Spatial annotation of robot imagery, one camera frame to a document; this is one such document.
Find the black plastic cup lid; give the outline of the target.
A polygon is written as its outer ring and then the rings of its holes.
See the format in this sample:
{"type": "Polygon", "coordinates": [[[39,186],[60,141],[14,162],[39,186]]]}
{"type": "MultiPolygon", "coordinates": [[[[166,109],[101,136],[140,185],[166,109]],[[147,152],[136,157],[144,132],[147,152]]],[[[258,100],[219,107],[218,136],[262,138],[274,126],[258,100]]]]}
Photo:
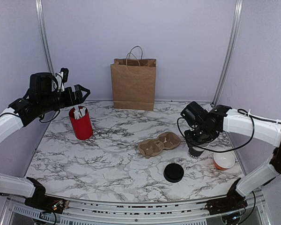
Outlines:
{"type": "Polygon", "coordinates": [[[184,169],[181,165],[176,163],[171,163],[166,165],[164,171],[163,171],[164,178],[171,182],[171,183],[177,183],[181,181],[181,179],[184,176],[184,169]]]}

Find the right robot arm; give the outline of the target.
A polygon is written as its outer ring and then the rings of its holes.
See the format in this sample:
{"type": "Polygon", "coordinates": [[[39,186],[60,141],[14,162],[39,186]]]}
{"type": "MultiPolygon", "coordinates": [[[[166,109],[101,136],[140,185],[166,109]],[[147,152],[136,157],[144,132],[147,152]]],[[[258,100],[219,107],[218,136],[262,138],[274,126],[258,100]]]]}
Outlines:
{"type": "Polygon", "coordinates": [[[274,146],[272,156],[246,176],[236,180],[223,198],[207,201],[209,214],[238,210],[247,206],[246,196],[281,175],[281,120],[258,117],[244,109],[217,105],[211,111],[197,102],[189,103],[181,118],[190,126],[182,136],[191,147],[214,141],[221,132],[248,136],[274,146]]]}

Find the black paper coffee cup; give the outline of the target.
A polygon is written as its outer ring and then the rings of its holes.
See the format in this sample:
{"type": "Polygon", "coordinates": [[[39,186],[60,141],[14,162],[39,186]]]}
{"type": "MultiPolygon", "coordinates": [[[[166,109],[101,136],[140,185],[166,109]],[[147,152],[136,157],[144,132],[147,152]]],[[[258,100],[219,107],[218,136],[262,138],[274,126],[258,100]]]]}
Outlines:
{"type": "Polygon", "coordinates": [[[209,147],[209,143],[204,143],[204,144],[201,144],[201,145],[196,145],[196,146],[193,146],[192,149],[194,151],[204,151],[205,149],[207,149],[209,147]]]}

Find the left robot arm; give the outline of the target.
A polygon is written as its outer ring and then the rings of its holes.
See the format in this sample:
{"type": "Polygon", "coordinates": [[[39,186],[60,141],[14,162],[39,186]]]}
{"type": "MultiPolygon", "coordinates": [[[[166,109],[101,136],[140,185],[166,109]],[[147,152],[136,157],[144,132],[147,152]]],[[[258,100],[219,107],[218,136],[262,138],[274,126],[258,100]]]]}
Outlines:
{"type": "MultiPolygon", "coordinates": [[[[82,104],[91,91],[79,84],[66,88],[67,79],[67,68],[56,74],[32,74],[25,95],[9,104],[0,114],[0,143],[35,119],[43,122],[46,113],[59,113],[62,108],[82,104]]],[[[34,178],[3,173],[0,173],[0,195],[22,196],[25,205],[48,213],[61,214],[67,204],[62,198],[46,195],[45,187],[34,178]]]]}

